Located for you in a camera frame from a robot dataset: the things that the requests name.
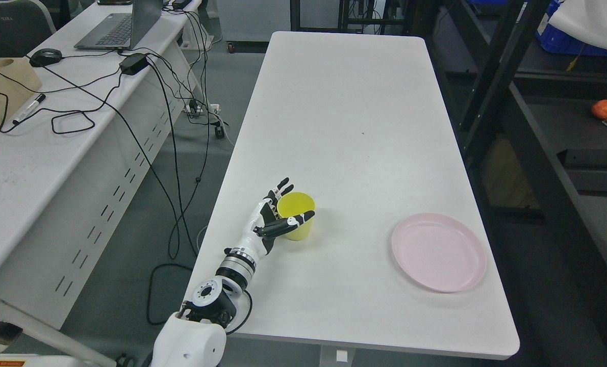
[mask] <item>laptop keyboard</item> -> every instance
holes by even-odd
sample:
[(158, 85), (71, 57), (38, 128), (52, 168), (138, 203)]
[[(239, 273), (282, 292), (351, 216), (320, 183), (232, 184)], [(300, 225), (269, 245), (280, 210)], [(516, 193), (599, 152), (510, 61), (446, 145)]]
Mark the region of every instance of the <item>laptop keyboard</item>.
[(131, 14), (126, 16), (120, 24), (117, 25), (112, 31), (110, 31), (104, 37), (97, 42), (97, 44), (126, 44), (127, 40), (131, 38)]

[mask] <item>yellow plastic cup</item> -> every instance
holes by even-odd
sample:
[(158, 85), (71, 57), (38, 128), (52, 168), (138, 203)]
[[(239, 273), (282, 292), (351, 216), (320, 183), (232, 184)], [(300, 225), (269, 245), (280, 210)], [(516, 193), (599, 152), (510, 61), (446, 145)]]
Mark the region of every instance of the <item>yellow plastic cup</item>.
[[(315, 210), (315, 201), (305, 193), (287, 193), (279, 199), (276, 204), (276, 210), (281, 218), (296, 216), (307, 211)], [(313, 225), (313, 219), (309, 219), (306, 223), (299, 226), (290, 233), (286, 233), (285, 237), (292, 241), (301, 241), (308, 237), (310, 228)]]

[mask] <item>warning label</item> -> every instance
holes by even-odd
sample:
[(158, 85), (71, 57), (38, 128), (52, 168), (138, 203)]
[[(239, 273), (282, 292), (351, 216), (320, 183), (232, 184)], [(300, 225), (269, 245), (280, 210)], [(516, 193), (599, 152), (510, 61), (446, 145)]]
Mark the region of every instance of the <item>warning label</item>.
[(24, 360), (0, 360), (0, 367), (23, 367)]

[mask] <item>computer mouse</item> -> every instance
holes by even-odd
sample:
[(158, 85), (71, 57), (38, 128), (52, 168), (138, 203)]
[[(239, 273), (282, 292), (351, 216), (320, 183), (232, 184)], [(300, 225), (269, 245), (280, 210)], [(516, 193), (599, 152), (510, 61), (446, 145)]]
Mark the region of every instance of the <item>computer mouse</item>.
[(56, 64), (63, 58), (61, 51), (54, 48), (41, 48), (29, 58), (29, 65), (33, 67), (44, 67)]

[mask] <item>marker pen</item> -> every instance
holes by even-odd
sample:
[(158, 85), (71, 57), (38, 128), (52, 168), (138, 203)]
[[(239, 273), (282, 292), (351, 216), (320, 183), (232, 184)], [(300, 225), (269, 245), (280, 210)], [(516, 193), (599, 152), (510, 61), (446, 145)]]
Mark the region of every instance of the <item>marker pen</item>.
[(18, 116), (16, 116), (16, 118), (13, 119), (13, 124), (19, 124), (22, 120), (24, 120), (24, 118), (26, 118), (26, 116), (29, 116), (29, 114), (32, 113), (36, 109), (36, 107), (38, 107), (38, 105), (43, 102), (43, 100), (45, 100), (45, 95), (43, 93), (40, 93), (38, 97), (36, 97), (34, 100), (31, 101), (31, 103), (29, 103), (29, 106), (27, 106), (22, 112), (20, 112)]

